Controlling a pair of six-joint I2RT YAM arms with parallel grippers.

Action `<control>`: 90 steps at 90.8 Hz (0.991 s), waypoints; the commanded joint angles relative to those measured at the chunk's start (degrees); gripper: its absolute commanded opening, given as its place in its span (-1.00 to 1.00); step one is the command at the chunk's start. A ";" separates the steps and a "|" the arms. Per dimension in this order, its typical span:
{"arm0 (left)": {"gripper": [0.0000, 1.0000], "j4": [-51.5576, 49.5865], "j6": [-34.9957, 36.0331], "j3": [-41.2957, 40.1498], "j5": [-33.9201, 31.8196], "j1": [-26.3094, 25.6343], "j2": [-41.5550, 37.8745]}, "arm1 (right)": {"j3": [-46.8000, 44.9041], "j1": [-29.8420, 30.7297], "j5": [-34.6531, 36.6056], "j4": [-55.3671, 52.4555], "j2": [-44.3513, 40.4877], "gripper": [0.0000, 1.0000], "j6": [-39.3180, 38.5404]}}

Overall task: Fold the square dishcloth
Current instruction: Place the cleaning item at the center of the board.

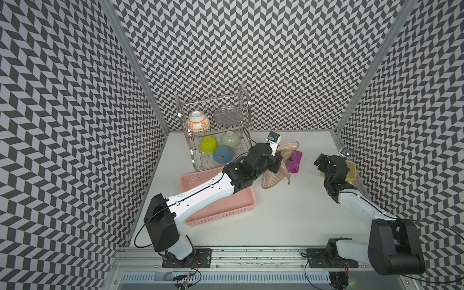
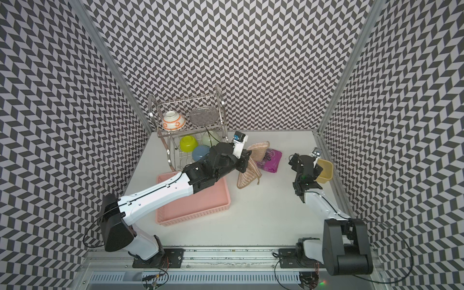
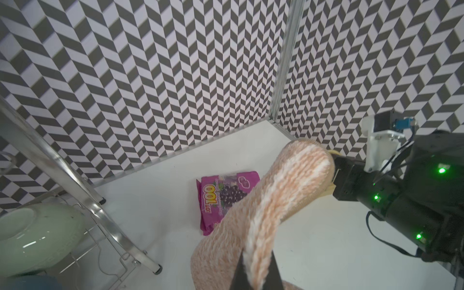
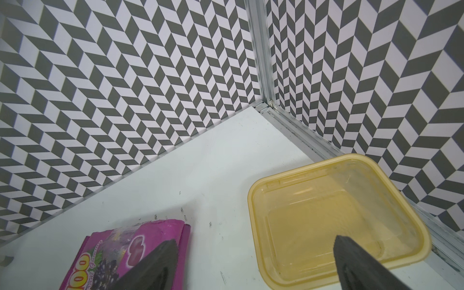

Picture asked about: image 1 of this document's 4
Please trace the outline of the striped brown dishcloth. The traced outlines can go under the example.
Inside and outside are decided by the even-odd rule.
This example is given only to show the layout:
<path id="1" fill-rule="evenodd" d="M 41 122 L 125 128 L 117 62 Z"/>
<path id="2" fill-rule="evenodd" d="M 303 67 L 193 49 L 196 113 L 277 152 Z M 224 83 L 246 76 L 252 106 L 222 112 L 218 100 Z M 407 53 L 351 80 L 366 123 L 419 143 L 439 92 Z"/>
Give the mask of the striped brown dishcloth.
<path id="1" fill-rule="evenodd" d="M 291 185 L 291 175 L 286 168 L 286 162 L 291 157 L 292 153 L 300 147 L 299 142 L 286 143 L 277 147 L 277 152 L 282 156 L 282 162 L 279 166 L 278 172 L 275 174 L 271 171 L 266 171 L 262 177 L 262 188 L 270 189 L 277 185 L 280 181 L 287 179 L 288 185 Z"/>

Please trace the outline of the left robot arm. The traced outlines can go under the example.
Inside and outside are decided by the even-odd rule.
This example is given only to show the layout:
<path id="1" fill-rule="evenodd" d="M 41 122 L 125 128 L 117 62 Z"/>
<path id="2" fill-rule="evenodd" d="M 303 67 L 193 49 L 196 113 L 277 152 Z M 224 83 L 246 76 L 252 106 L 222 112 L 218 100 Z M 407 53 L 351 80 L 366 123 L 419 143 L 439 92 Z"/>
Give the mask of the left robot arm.
<path id="1" fill-rule="evenodd" d="M 142 226 L 148 232 L 150 246 L 156 252 L 172 254 L 181 263 L 193 260 L 196 250 L 177 225 L 211 203 L 251 187 L 265 172 L 276 174 L 282 163 L 278 146 L 279 143 L 272 140 L 257 143 L 246 156 L 240 155 L 211 180 L 168 198 L 162 194 L 154 196 Z"/>

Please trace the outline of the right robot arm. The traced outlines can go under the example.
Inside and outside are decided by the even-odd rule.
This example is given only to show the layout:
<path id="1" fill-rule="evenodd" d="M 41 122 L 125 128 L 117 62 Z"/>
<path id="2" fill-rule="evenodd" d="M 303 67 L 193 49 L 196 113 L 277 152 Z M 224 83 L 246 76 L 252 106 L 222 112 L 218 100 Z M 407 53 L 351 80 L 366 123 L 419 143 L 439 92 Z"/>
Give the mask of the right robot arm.
<path id="1" fill-rule="evenodd" d="M 326 259 L 339 257 L 365 263 L 382 276 L 425 273 L 419 231 L 413 221 L 388 214 L 347 181 L 350 169 L 345 156 L 322 153 L 314 164 L 324 174 L 327 194 L 355 215 L 369 231 L 368 242 L 330 239 L 326 245 Z"/>

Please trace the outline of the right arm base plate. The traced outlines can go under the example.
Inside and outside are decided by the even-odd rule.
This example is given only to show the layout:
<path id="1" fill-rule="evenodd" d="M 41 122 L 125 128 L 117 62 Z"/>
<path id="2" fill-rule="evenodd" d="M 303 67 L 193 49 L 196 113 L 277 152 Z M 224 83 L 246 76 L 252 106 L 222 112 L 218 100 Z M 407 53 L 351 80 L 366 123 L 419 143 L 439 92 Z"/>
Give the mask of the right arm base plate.
<path id="1" fill-rule="evenodd" d="M 327 251 L 325 248 L 307 248 L 306 256 L 309 259 L 310 268 L 355 269 L 359 267 L 357 261 L 342 258 L 337 253 Z"/>

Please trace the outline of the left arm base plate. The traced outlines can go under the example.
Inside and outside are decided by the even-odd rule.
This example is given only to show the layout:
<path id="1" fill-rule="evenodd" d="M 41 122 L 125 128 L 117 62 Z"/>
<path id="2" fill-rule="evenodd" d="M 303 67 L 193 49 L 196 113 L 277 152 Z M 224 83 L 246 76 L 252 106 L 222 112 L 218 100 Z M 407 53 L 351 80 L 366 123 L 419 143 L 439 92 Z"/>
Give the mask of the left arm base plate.
<path id="1" fill-rule="evenodd" d="M 212 259 L 211 248 L 194 248 L 193 252 L 186 258 L 179 260 L 171 252 L 165 252 L 163 256 L 162 268 L 210 268 Z"/>

